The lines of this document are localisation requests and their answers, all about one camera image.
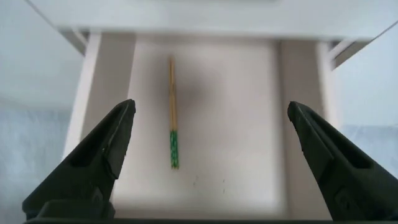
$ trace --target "green pencil end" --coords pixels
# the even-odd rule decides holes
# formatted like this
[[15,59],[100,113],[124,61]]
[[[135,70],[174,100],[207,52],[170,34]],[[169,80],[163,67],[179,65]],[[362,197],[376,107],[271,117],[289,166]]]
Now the green pencil end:
[[176,130],[170,132],[170,155],[172,169],[178,169],[180,166],[178,164],[178,139]]

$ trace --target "white surface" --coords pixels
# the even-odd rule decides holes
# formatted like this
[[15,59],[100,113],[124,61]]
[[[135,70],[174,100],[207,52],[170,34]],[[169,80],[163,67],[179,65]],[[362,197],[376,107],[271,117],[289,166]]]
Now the white surface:
[[398,26],[333,71],[345,125],[398,124]]
[[134,35],[91,34],[63,156],[114,108],[127,99]]
[[396,0],[31,0],[60,27],[372,39]]
[[299,138],[287,116],[291,101],[303,103],[325,119],[328,97],[322,78],[328,75],[326,52],[317,41],[282,40],[280,42],[280,78],[282,87],[281,116],[284,119],[284,149],[289,195],[290,217],[293,220],[331,220],[325,200],[306,162]]
[[83,124],[85,120],[87,104],[90,97],[91,84],[93,83],[95,65],[100,50],[101,34],[91,34],[86,49],[86,55],[81,70],[80,79],[76,91],[75,103],[73,104],[72,115],[69,122],[63,159],[82,140]]
[[25,1],[0,1],[0,103],[69,110],[82,62]]
[[[175,56],[180,169],[170,168],[168,63]],[[284,218],[286,195],[272,41],[139,36],[131,142],[117,217]]]

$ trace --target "white wall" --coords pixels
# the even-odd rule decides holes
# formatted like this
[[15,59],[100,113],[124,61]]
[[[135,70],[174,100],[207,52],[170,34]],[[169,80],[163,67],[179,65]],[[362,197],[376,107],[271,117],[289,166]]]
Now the white wall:
[[396,0],[32,0],[56,26],[152,32],[372,39]]
[[25,1],[0,1],[0,99],[71,108],[82,61]]
[[398,26],[333,71],[343,124],[398,124]]

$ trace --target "floor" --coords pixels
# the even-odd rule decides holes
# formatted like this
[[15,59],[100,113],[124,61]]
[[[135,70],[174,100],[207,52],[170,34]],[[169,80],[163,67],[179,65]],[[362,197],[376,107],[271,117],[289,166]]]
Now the floor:
[[22,201],[59,164],[70,111],[0,108],[0,220],[23,223]]

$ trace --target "white shelf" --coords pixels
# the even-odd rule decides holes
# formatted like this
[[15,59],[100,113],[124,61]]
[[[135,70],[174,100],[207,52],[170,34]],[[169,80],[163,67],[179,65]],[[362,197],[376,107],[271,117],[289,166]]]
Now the white shelf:
[[[327,53],[309,40],[91,34],[64,156],[132,98],[131,142],[111,199],[117,217],[330,219],[286,116],[296,100],[333,117]],[[179,170],[170,167],[169,55]]]

